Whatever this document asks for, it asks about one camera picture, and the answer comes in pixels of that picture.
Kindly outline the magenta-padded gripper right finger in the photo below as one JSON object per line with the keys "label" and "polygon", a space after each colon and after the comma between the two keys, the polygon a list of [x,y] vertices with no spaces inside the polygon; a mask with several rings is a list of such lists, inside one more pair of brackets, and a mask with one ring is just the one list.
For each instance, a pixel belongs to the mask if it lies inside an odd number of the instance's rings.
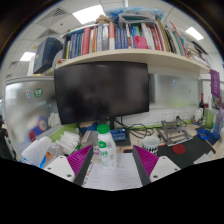
{"label": "magenta-padded gripper right finger", "polygon": [[157,157],[137,145],[132,154],[143,186],[180,170],[167,156]]}

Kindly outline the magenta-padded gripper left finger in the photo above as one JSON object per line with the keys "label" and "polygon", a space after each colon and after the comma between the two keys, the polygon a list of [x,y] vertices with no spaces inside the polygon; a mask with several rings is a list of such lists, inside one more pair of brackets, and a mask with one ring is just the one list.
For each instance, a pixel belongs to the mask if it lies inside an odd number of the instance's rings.
{"label": "magenta-padded gripper left finger", "polygon": [[93,146],[89,145],[67,157],[57,157],[44,170],[81,186],[84,182],[92,156]]}

